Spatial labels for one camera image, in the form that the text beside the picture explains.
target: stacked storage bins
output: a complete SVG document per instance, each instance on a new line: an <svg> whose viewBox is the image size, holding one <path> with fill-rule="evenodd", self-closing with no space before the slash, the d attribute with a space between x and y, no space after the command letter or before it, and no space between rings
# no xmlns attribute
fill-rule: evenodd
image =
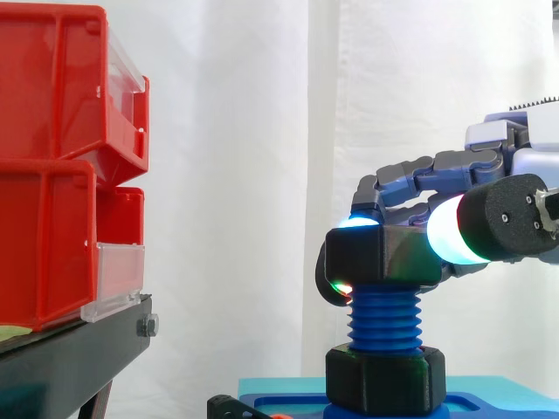
<svg viewBox="0 0 559 419"><path fill-rule="evenodd" d="M96 6L0 3L0 326L139 303L148 80Z"/></svg>

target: glowing light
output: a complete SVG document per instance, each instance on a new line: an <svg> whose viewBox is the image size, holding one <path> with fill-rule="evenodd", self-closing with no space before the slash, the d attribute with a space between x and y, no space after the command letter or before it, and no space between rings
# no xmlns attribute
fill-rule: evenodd
<svg viewBox="0 0 559 419"><path fill-rule="evenodd" d="M339 293L341 293L343 295L348 295L349 293L351 293L353 291L353 288L351 287L351 285L332 284L332 286L334 287L334 289L336 291L338 291Z"/></svg>
<svg viewBox="0 0 559 419"><path fill-rule="evenodd" d="M427 237L432 249L452 264L486 264L466 244L458 228L456 211L463 195L441 203L429 217Z"/></svg>
<svg viewBox="0 0 559 419"><path fill-rule="evenodd" d="M361 227L363 225L378 225L378 221L364 216L355 216L353 218L343 220L338 227L345 229L346 227Z"/></svg>

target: metal bolt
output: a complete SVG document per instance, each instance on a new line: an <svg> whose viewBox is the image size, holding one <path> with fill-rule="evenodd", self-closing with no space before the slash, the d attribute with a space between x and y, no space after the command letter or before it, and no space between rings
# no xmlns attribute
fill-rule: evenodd
<svg viewBox="0 0 559 419"><path fill-rule="evenodd" d="M159 332L159 316L150 313L143 319L143 335L146 338L153 338L157 332Z"/></svg>

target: bolt thread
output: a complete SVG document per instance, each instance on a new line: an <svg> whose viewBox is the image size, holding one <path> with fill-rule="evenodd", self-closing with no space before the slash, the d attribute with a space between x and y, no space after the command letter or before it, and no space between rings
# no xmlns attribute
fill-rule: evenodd
<svg viewBox="0 0 559 419"><path fill-rule="evenodd" d="M349 304L351 349L382 354L420 354L418 288L354 287Z"/></svg>

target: blue base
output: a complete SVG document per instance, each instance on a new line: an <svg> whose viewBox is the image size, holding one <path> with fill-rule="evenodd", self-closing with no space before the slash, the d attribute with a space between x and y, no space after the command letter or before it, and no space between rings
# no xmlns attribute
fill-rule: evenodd
<svg viewBox="0 0 559 419"><path fill-rule="evenodd" d="M447 387L451 392L445 404L425 419L559 419L558 402L501 377L449 377ZM470 393L453 392L458 388ZM329 405L323 378L241 380L239 395L241 402L267 415L367 418Z"/></svg>

